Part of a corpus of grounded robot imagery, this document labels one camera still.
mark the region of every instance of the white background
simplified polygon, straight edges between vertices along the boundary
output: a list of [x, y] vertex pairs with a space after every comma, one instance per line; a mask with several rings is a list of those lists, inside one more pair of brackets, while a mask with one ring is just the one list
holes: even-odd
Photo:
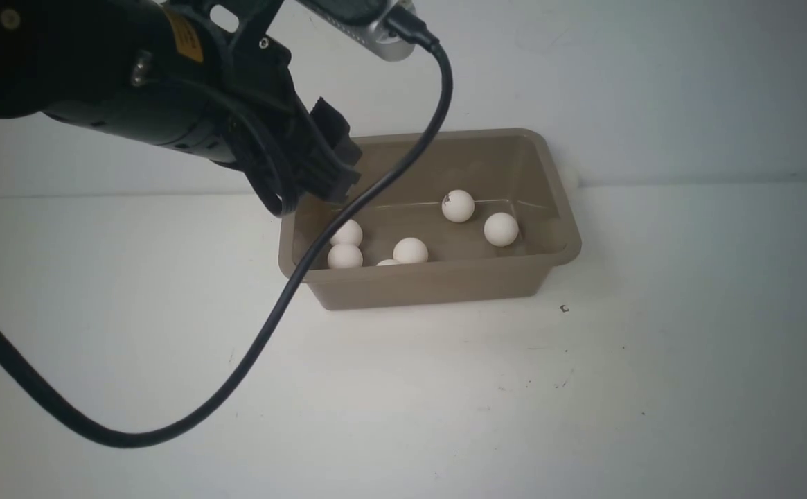
[[[807, 1], [422, 0], [456, 71], [446, 130], [526, 127], [588, 184], [807, 180]], [[417, 132], [434, 61], [385, 63], [287, 2], [305, 103]], [[248, 192], [207, 161], [32, 116], [0, 123], [0, 196]]]

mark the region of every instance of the white table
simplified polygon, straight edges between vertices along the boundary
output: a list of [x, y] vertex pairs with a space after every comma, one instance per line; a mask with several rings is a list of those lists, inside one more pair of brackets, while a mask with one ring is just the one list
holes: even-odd
[[[537, 297], [325, 312], [168, 444], [0, 369], [0, 498], [807, 497], [807, 184], [583, 189]], [[0, 200], [0, 326], [108, 426], [186, 414], [283, 286], [254, 196]], [[561, 306], [569, 312], [564, 313]]]

